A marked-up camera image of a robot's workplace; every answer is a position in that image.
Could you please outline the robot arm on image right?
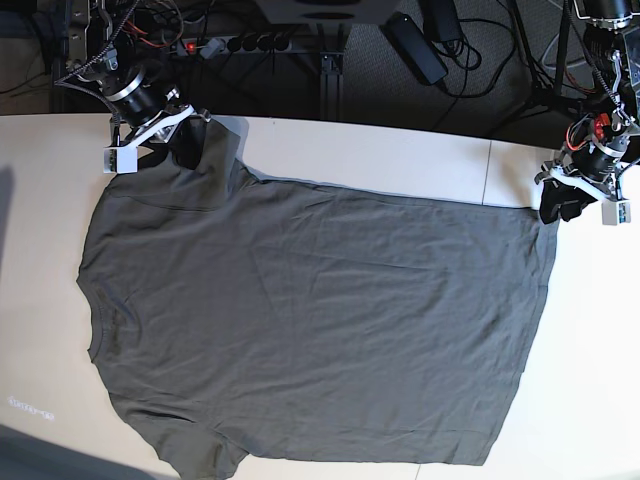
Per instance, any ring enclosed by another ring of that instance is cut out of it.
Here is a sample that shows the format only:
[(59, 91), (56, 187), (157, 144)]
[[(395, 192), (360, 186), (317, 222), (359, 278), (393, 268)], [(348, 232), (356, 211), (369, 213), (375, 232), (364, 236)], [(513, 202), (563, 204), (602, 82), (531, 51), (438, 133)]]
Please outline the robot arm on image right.
[(628, 224), (631, 202), (623, 185), (639, 164), (627, 156), (639, 135), (639, 11), (630, 1), (566, 1), (562, 21), (556, 72), (570, 77), (566, 45), (575, 33), (593, 85), (583, 98), (564, 101), (576, 117), (535, 177), (542, 188), (539, 218), (568, 222), (597, 203), (603, 224)]

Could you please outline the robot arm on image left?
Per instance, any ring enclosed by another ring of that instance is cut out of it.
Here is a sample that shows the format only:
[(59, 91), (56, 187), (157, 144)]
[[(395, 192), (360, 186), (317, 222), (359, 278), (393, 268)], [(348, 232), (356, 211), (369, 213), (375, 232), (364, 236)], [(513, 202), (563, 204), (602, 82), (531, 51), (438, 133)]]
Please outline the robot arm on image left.
[(164, 58), (181, 40), (173, 1), (73, 1), (66, 70), (54, 84), (99, 100), (110, 112), (109, 174), (136, 173), (169, 153), (192, 168), (211, 115), (184, 101)]

